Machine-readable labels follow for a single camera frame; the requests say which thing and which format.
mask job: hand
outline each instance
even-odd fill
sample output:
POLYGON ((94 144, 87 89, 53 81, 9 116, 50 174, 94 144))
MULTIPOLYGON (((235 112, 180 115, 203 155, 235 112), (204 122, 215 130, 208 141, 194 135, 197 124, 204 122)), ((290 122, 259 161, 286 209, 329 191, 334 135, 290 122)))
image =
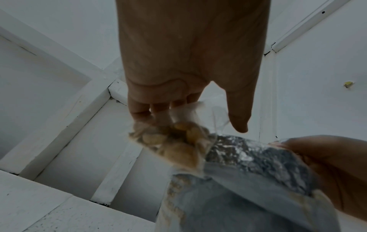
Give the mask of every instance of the hand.
POLYGON ((336 209, 367 221, 366 141, 320 135, 271 144, 298 154, 319 175, 336 209))
POLYGON ((137 119, 199 99, 214 81, 247 132, 270 0, 116 0, 120 48, 137 119))

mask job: gray pouch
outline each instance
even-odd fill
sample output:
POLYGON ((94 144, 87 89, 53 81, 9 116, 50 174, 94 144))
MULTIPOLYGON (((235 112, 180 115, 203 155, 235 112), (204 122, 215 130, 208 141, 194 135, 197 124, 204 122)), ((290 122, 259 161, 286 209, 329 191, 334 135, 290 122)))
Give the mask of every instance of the gray pouch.
POLYGON ((291 151, 219 135, 205 160, 204 177, 172 176, 155 231, 340 231, 315 175, 291 151))

